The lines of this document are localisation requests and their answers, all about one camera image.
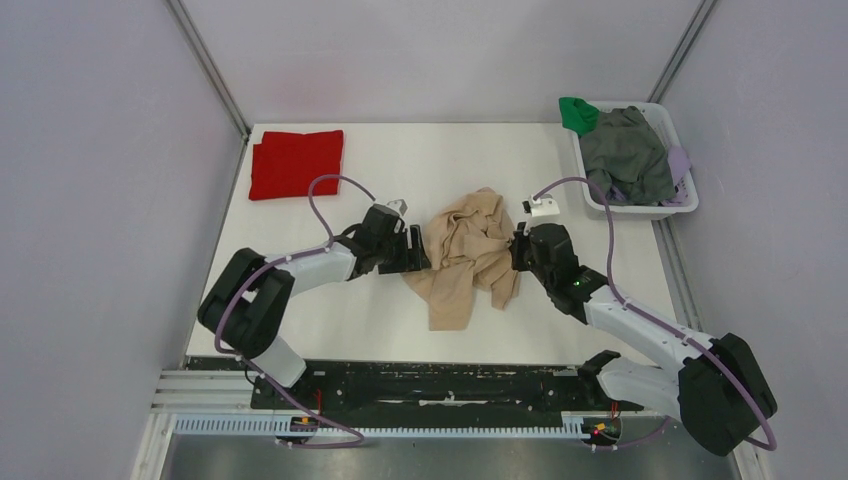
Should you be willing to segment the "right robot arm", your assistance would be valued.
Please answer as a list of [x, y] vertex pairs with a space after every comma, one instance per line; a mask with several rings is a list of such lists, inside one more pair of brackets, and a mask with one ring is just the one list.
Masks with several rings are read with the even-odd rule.
[[671, 324], [580, 263], [560, 224], [519, 223], [512, 266], [542, 285], [554, 308], [604, 331], [649, 359], [642, 365], [605, 350], [579, 369], [580, 400], [591, 408], [623, 401], [680, 422], [705, 450], [725, 456], [778, 410], [752, 349], [728, 333], [715, 338]]

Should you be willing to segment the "beige t shirt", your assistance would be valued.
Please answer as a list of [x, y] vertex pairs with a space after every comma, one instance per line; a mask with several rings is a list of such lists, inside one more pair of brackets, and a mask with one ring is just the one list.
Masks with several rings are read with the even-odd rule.
[[493, 189], [481, 188], [445, 207], [422, 238], [430, 267], [402, 278], [427, 304], [431, 331], [466, 329], [477, 291], [487, 292], [499, 311], [518, 295], [520, 274], [510, 253], [514, 223]]

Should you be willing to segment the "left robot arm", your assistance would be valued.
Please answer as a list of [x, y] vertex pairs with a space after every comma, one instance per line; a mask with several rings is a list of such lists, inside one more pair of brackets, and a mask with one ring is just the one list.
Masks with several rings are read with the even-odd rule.
[[374, 234], [362, 223], [333, 238], [330, 247], [269, 259], [250, 248], [233, 254], [200, 304], [200, 325], [236, 354], [275, 380], [275, 392], [290, 407], [306, 405], [314, 394], [306, 361], [279, 334], [289, 301], [326, 284], [347, 282], [377, 270], [401, 274], [431, 267], [420, 226]]

